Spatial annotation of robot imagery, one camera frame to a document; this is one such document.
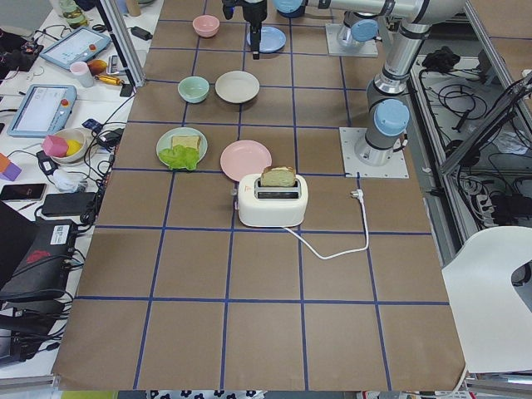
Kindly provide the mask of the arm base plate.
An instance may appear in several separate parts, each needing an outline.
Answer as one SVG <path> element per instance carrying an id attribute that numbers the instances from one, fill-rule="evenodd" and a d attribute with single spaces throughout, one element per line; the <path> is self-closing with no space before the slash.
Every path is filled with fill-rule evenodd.
<path id="1" fill-rule="evenodd" d="M 342 40 L 340 33 L 346 29 L 343 24 L 328 23 L 325 26 L 329 55 L 377 58 L 378 50 L 374 39 L 366 42 L 357 42 L 347 35 L 347 39 Z"/>
<path id="2" fill-rule="evenodd" d="M 344 174 L 352 178 L 408 179 L 404 151 L 396 140 L 387 150 L 372 148 L 366 141 L 366 128 L 340 127 Z"/>

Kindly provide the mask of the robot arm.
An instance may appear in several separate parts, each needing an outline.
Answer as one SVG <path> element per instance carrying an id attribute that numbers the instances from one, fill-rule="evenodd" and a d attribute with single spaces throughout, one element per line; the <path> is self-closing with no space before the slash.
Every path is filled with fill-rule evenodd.
<path id="1" fill-rule="evenodd" d="M 308 1 L 274 1 L 277 11 L 285 17 L 295 17 L 304 11 Z M 378 34 L 377 15 L 368 12 L 345 11 L 343 22 L 336 34 L 336 43 L 344 48 L 353 47 L 373 40 Z"/>
<path id="2" fill-rule="evenodd" d="M 406 82 L 422 43 L 431 26 L 461 12 L 463 1 L 276 1 L 275 7 L 284 13 L 302 6 L 318 9 L 342 9 L 347 15 L 369 13 L 401 19 L 392 49 L 382 70 L 367 88 L 370 126 L 354 146 L 356 157 L 372 167 L 385 165 L 393 153 L 398 137 L 405 132 L 410 112 L 399 96 L 406 90 Z"/>

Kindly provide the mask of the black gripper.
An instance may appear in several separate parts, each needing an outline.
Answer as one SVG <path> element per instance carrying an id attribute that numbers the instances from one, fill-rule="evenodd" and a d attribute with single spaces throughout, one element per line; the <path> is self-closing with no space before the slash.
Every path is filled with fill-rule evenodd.
<path id="1" fill-rule="evenodd" d="M 265 0 L 223 0 L 222 10 L 224 18 L 230 20 L 233 18 L 234 9 L 242 8 L 244 20 L 248 23 L 257 23 L 250 25 L 249 39 L 250 49 L 253 59 L 260 58 L 260 41 L 261 41 L 261 22 L 266 19 L 266 1 Z"/>

